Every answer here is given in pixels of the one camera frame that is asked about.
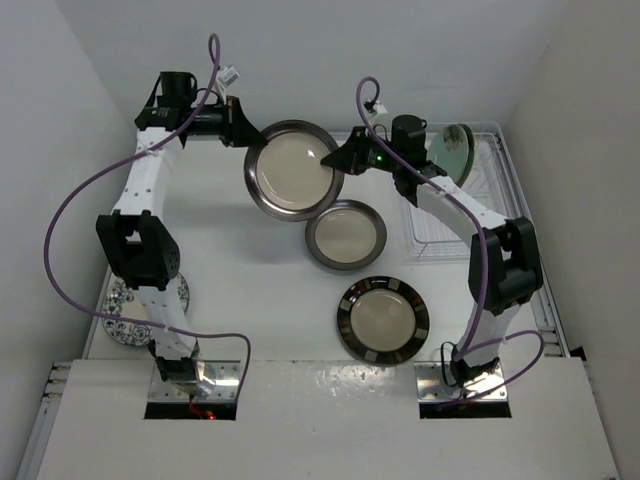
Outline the grey rim cream plate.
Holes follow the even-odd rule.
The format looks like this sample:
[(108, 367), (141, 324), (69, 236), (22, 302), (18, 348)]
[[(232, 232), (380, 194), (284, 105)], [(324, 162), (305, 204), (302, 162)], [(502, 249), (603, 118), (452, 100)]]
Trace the grey rim cream plate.
[(327, 271), (346, 274), (373, 264), (383, 253), (387, 225), (372, 206), (354, 199), (337, 200), (307, 221), (304, 242), (310, 260)]
[(281, 221), (312, 219), (337, 200), (344, 174), (323, 166), (335, 152), (334, 138), (316, 124), (285, 120), (266, 127), (263, 146), (251, 146), (244, 158), (244, 181), (256, 206)]

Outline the small teal flower plate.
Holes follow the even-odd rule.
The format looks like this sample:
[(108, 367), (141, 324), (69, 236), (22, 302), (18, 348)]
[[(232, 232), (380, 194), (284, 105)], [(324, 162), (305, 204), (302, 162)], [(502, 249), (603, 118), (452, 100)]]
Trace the small teal flower plate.
[(476, 141), (467, 124), (452, 124), (438, 132), (427, 149), (427, 160), (462, 187), (474, 165)]

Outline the blue floral white plate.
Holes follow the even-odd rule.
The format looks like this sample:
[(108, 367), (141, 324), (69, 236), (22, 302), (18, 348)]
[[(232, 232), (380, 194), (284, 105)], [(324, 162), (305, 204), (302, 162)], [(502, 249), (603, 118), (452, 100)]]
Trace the blue floral white plate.
[[(177, 279), (180, 303), (183, 311), (187, 312), (190, 304), (190, 288), (184, 276), (179, 274)], [(101, 311), (118, 317), (147, 320), (137, 293), (128, 288), (122, 279), (115, 276), (111, 278), (102, 301)], [(148, 326), (109, 318), (102, 318), (101, 322), (107, 335), (118, 344), (128, 347), (146, 347), (152, 339), (152, 331)]]

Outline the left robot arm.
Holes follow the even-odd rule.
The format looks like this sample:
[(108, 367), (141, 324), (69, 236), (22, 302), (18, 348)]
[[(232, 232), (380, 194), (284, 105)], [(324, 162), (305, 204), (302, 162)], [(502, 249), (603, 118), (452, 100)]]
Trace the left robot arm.
[(266, 145), (234, 96), (196, 107), (198, 84), (187, 72), (162, 72), (135, 120), (137, 157), (111, 213), (96, 231), (112, 272), (136, 291), (151, 322), (149, 351), (163, 381), (196, 393), (205, 365), (180, 300), (181, 253), (163, 222), (172, 171), (191, 136), (218, 138), (224, 146)]

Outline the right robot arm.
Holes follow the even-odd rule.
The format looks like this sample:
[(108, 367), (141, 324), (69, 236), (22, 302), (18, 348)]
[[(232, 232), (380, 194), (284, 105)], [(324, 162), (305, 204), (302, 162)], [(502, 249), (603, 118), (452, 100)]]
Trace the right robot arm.
[(469, 248), (468, 287), (475, 306), (444, 375), (458, 387), (495, 368), (513, 318), (543, 284), (532, 222), (501, 215), (463, 191), (475, 153), (468, 126), (449, 125), (429, 137), (424, 120), (400, 115), (389, 138), (379, 137), (372, 126), (356, 127), (321, 161), (347, 175), (368, 169), (391, 174), (404, 199), (437, 218)]

